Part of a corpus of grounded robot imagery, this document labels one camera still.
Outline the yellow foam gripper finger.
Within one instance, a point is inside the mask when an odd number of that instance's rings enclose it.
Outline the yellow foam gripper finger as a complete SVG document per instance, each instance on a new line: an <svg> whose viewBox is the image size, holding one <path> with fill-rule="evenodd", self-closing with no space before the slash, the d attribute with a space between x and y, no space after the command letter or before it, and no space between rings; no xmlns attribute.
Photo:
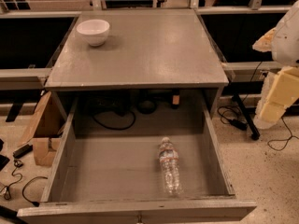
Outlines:
<svg viewBox="0 0 299 224"><path fill-rule="evenodd" d="M271 50L271 43L276 29L272 28L264 35L262 35L253 45L252 48L254 50L260 52L268 52Z"/></svg>
<svg viewBox="0 0 299 224"><path fill-rule="evenodd" d="M255 110L254 124L269 129L299 99L299 68L283 67L276 74L269 72L264 79L261 99Z"/></svg>

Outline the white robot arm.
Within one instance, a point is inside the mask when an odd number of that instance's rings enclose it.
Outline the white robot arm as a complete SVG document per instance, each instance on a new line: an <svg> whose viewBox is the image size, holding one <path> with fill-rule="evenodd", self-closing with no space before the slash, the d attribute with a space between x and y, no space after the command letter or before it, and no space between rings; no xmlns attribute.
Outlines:
<svg viewBox="0 0 299 224"><path fill-rule="evenodd" d="M299 99L299 1L252 48L260 52L270 51L272 59L282 65L276 74L269 72L264 79L261 99L255 110L255 126L269 129Z"/></svg>

